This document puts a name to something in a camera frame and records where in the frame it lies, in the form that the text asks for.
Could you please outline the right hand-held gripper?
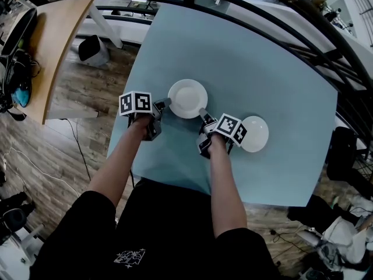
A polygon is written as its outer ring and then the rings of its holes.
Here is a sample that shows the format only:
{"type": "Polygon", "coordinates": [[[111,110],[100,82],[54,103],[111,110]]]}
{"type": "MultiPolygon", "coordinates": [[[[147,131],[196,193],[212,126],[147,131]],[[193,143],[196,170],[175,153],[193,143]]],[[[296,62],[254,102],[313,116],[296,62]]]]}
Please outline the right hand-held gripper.
{"type": "Polygon", "coordinates": [[[230,154],[234,145],[241,146],[247,134],[247,129],[241,120],[226,113],[223,113],[218,120],[211,116],[205,108],[199,109],[199,115],[202,119],[202,126],[199,130],[196,145],[201,156],[210,158],[208,149],[212,143],[211,137],[213,134],[220,134],[223,137],[228,145],[228,154],[230,154]]]}

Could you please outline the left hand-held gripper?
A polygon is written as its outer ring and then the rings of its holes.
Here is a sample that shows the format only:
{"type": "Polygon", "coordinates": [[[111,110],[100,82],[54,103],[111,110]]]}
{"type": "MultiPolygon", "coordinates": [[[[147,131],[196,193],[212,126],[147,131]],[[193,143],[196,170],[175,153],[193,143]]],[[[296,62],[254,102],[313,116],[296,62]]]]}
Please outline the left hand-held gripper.
{"type": "Polygon", "coordinates": [[[169,97],[153,101],[149,92],[130,91],[119,97],[119,115],[128,118],[128,127],[135,121],[138,115],[147,114],[151,119],[146,127],[145,141],[152,141],[161,134],[161,118],[163,110],[172,103],[169,97]]]}

